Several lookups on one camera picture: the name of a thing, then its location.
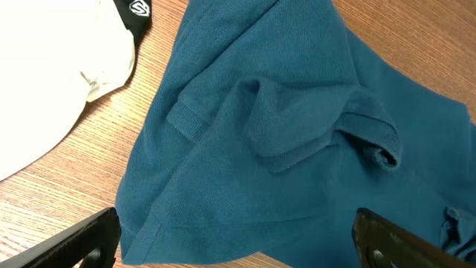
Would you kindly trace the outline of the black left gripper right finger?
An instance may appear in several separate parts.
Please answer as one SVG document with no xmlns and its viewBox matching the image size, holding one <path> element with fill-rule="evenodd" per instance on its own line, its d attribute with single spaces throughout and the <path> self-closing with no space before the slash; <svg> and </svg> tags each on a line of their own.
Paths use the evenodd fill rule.
<svg viewBox="0 0 476 268">
<path fill-rule="evenodd" d="M 363 268 L 474 268 L 367 208 L 359 208 L 352 229 Z"/>
</svg>

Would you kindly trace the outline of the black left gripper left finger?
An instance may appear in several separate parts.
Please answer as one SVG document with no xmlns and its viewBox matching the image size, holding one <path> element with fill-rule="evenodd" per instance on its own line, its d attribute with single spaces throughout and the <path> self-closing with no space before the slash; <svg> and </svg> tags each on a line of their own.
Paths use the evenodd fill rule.
<svg viewBox="0 0 476 268">
<path fill-rule="evenodd" d="M 115 208 L 105 208 L 1 262 L 1 268 L 112 268 L 121 236 Z"/>
</svg>

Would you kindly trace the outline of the blue polo shirt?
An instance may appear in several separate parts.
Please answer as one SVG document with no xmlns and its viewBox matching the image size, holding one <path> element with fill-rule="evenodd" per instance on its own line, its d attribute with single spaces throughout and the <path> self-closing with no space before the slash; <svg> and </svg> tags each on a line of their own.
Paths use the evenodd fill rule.
<svg viewBox="0 0 476 268">
<path fill-rule="evenodd" d="M 368 208 L 475 262 L 475 126 L 330 1 L 191 1 L 120 182 L 122 261 L 357 267 Z"/>
</svg>

